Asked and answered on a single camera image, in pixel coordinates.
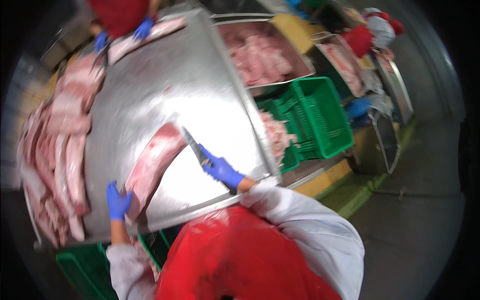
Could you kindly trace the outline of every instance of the white sleeve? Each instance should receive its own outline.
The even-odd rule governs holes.
[[[110,245],[107,248],[110,261],[112,287],[119,300],[153,300],[156,283],[148,261],[140,256],[132,245]]]
[[[382,11],[379,10],[378,8],[374,8],[374,7],[367,7],[366,9],[364,9],[364,11],[365,11],[366,13],[382,12]]]
[[[253,186],[240,203],[293,239],[310,270],[343,300],[359,298],[365,249],[350,222],[312,198],[277,187],[274,179]]]

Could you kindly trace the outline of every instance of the knife blade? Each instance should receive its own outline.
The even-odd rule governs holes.
[[[190,132],[184,127],[183,127],[183,139],[187,142],[187,144],[190,145],[190,147],[192,148],[193,150],[193,153],[195,154],[195,156],[197,157],[198,159],[198,162],[200,163],[200,166],[202,166],[202,168],[204,167],[204,165],[210,165],[210,166],[213,166],[213,162],[210,161],[210,159],[207,158],[207,156],[203,153],[203,151],[200,149],[200,146],[198,145],[198,143],[195,141],[195,139],[192,137],[192,135],[190,134]],[[237,194],[237,189],[235,188],[232,188],[230,186],[228,186],[226,183],[224,183],[222,181],[223,185],[225,185],[229,190],[230,190],[230,194],[232,195],[236,195]]]

